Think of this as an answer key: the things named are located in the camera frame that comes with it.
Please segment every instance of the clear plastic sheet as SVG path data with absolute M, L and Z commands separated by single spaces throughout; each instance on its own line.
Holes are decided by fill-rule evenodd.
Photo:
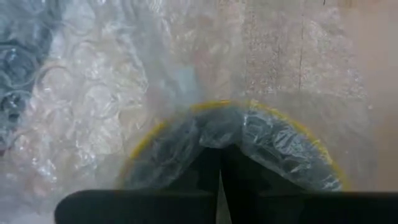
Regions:
M 374 155 L 366 95 L 336 2 L 0 0 L 0 5 L 0 11 L 29 12 L 13 14 L 22 25 L 47 24 L 49 15 L 57 15 L 51 26 L 26 30 L 32 36 L 27 40 L 39 37 L 40 29 L 48 31 L 50 37 L 34 44 L 41 54 L 25 42 L 0 45 L 1 58 L 7 57 L 3 52 L 21 52 L 10 59 L 24 61 L 15 63 L 29 72 L 16 72 L 29 73 L 23 80 L 30 83 L 29 88 L 0 88 L 9 108 L 0 110 L 0 121 L 15 123 L 0 130 L 0 222 L 51 223 L 55 204 L 67 194 L 115 187 L 134 149 L 164 121 L 172 122 L 168 128 L 176 133 L 180 128 L 189 133 L 174 142 L 181 150 L 146 150 L 141 156 L 155 152 L 148 156 L 179 162 L 172 161 L 175 170 L 162 170 L 145 159 L 135 161 L 132 188 L 166 184 L 195 158 L 200 149 L 194 146 L 221 148 L 237 137 L 248 156 L 291 181 L 341 190 L 318 142 L 298 133 L 285 116 L 258 110 L 252 100 L 304 124 L 353 189 L 371 189 Z M 10 27 L 3 22 L 9 18 L 0 14 L 0 32 Z M 18 78 L 2 66 L 0 85 Z M 218 116 L 203 110 L 210 118 L 189 112 L 192 105 L 218 100 L 252 103 Z M 196 116 L 207 123 L 193 125 Z M 276 132 L 273 141 L 301 144 L 275 143 L 276 161 L 270 160 L 255 134 L 266 136 L 269 130 Z

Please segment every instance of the yellow edge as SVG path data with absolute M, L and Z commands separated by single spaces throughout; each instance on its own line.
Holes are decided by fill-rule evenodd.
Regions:
M 343 186 L 343 190 L 349 190 L 351 188 L 344 172 L 340 169 L 340 167 L 338 167 L 336 162 L 330 157 L 329 152 L 326 149 L 326 147 L 304 125 L 289 118 L 287 115 L 284 115 L 283 113 L 279 112 L 277 109 L 274 109 L 267 105 L 262 105 L 260 103 L 256 103 L 253 101 L 247 102 L 246 104 L 242 104 L 242 103 L 235 103 L 235 102 L 232 102 L 229 100 L 223 100 L 223 101 L 210 101 L 210 102 L 206 102 L 206 103 L 200 103 L 197 105 L 193 105 L 193 106 L 191 106 L 191 110 L 193 112 L 198 112 L 198 111 L 218 108 L 218 107 L 232 105 L 232 104 L 246 106 L 249 108 L 257 108 L 257 109 L 266 111 L 266 112 L 278 117 L 282 121 L 286 121 L 287 123 L 291 124 L 298 132 L 304 134 L 308 138 L 308 140 L 320 151 L 320 154 L 331 165 L 332 169 L 335 171 L 336 175 L 340 179 L 342 186 Z M 145 149 L 145 146 L 149 144 L 150 140 L 154 136 L 156 136 L 162 129 L 164 129 L 168 123 L 169 122 L 164 121 L 164 122 L 161 122 L 160 124 L 158 124 L 154 129 L 152 129 L 145 136 L 145 138 L 132 151 L 129 159 L 123 166 L 121 174 L 119 176 L 119 183 L 118 183 L 119 187 L 122 187 L 123 177 L 126 176 L 128 168 L 131 167 L 133 160 Z

